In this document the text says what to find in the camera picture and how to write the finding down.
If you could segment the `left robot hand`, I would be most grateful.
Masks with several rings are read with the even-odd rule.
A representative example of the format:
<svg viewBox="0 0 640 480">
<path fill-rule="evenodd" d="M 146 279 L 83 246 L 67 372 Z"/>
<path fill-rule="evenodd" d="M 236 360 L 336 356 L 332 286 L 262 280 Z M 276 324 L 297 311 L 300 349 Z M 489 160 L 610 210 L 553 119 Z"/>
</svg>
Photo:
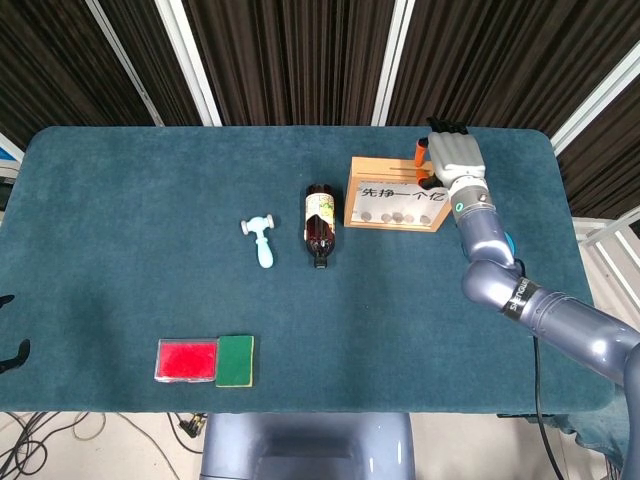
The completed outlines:
<svg viewBox="0 0 640 480">
<path fill-rule="evenodd" d="M 31 351 L 31 342 L 24 339 L 20 342 L 17 354 L 13 358 L 0 361 L 0 374 L 4 374 L 9 370 L 21 367 L 29 358 Z"/>
</svg>

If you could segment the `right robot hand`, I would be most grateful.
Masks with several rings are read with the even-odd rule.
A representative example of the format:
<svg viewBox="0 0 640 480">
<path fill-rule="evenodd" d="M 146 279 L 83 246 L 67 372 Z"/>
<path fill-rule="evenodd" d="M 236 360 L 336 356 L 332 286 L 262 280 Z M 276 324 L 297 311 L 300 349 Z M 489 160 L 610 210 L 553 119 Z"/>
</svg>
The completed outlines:
<svg viewBox="0 0 640 480">
<path fill-rule="evenodd" d="M 483 179 L 486 167 L 479 145 L 460 122 L 428 118 L 431 132 L 416 142 L 417 184 L 424 190 L 450 188 L 461 177 Z"/>
</svg>

